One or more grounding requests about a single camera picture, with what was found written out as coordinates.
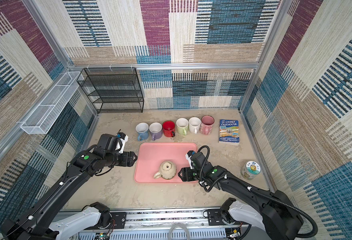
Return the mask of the white mug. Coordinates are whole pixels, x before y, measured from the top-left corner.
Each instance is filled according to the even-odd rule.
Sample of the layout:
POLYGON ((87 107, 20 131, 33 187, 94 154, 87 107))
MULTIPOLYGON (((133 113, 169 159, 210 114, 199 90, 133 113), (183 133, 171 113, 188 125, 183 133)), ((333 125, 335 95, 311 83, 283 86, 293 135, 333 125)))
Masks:
POLYGON ((189 119, 189 131, 192 134, 198 134, 201 127, 201 120, 197 117, 192 117, 189 119))

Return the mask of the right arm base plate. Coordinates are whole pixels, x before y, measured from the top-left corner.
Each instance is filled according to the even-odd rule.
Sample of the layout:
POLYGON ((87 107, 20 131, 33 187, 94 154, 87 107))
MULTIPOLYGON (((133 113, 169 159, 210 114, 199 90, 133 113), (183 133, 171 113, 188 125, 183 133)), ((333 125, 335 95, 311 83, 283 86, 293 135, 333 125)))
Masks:
POLYGON ((208 220, 209 226, 248 226, 248 223, 245 222, 234 222, 232 224, 226 223, 221 216, 220 209, 207 209, 203 211, 203 217, 208 220))

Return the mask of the pink ghost pattern mug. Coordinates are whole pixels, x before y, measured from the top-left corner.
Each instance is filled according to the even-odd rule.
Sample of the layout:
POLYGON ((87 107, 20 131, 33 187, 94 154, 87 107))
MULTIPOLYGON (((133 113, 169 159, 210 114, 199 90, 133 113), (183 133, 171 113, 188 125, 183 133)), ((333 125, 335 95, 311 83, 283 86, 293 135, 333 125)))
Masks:
POLYGON ((212 116, 205 115, 202 117, 201 122, 200 132, 204 135, 211 134, 215 119, 212 116))

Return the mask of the light green mug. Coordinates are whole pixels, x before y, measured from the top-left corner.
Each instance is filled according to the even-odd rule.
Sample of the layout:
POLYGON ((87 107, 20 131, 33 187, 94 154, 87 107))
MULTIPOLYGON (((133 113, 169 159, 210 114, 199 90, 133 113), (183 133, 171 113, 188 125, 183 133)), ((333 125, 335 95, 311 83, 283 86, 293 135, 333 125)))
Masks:
POLYGON ((189 129, 189 121, 185 118, 179 118, 177 121, 176 121, 176 126, 177 126, 177 132, 180 134, 180 135, 187 135, 188 133, 188 129, 189 129))

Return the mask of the cream ceramic teapot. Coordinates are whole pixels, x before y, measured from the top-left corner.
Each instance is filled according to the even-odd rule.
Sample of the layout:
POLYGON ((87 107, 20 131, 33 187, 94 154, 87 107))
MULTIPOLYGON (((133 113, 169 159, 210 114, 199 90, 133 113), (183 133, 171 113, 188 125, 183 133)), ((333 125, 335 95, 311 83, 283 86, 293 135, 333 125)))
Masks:
POLYGON ((172 179, 177 173, 176 165, 171 161, 164 161, 159 166, 159 171, 154 174, 154 179, 163 178, 165 180, 172 179))

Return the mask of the red mug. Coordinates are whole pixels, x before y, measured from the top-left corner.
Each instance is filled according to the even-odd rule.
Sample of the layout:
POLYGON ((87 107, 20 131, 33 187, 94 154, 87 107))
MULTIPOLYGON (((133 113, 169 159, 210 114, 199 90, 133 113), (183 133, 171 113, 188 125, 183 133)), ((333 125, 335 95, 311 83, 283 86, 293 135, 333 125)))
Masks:
POLYGON ((167 138, 173 138, 176 135, 176 124, 173 121, 163 123, 163 134, 167 138))

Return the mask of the purple mug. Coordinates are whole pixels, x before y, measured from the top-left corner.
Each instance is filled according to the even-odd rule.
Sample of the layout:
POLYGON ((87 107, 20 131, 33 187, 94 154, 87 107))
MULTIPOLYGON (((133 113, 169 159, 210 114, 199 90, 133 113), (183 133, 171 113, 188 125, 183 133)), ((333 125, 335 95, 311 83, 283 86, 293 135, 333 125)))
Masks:
POLYGON ((159 140, 163 135, 163 126, 161 123, 152 123, 149 126, 152 141, 159 140))

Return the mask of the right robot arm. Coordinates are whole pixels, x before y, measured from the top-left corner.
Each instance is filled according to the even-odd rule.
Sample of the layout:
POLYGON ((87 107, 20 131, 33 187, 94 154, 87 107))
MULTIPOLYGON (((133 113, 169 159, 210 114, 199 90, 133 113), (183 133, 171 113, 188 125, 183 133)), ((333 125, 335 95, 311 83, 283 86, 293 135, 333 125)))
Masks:
POLYGON ((315 220, 295 207, 285 193, 257 188, 221 166, 212 166, 208 157, 201 151, 189 151, 186 159, 190 165, 178 176, 183 182, 198 181, 207 193, 216 188, 233 195, 220 208, 224 223, 248 223, 264 230, 272 240, 316 236, 315 220))

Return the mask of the blue mug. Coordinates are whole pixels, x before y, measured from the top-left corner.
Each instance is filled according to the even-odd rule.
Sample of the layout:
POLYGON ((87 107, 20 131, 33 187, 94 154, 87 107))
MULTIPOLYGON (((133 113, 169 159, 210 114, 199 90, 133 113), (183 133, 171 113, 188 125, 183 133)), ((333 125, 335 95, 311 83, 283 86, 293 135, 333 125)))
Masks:
POLYGON ((147 140, 149 138, 149 125, 147 123, 139 123, 136 126, 136 132, 138 133, 138 141, 147 140))

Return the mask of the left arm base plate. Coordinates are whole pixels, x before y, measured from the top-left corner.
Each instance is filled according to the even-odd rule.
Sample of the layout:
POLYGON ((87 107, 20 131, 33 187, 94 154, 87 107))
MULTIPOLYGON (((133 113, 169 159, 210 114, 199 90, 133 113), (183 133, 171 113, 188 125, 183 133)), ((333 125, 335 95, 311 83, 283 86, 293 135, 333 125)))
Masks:
POLYGON ((125 224, 126 224, 126 216, 127 216, 127 212, 110 212, 110 214, 112 215, 112 219, 114 221, 111 221, 111 223, 115 223, 115 226, 107 226, 104 229, 100 229, 96 226, 93 227, 89 227, 87 229, 85 229, 86 231, 90 231, 90 230, 100 230, 100 231, 107 231, 107 230, 120 230, 120 229, 124 229, 125 228, 125 224))

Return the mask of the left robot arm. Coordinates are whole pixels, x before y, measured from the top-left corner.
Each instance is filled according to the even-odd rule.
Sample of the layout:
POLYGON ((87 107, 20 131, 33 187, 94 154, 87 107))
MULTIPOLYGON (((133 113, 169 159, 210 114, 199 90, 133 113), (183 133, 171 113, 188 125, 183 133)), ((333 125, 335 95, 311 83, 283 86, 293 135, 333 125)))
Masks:
POLYGON ((86 206, 80 213, 54 221, 54 218, 91 177, 104 174, 113 167, 132 167, 138 159, 134 152, 125 152, 128 136, 103 134, 98 143, 79 152, 69 162, 63 175, 51 189, 16 221, 6 220, 0 228, 5 240, 67 240, 79 232, 95 227, 111 230, 115 224, 110 208, 99 203, 86 206))

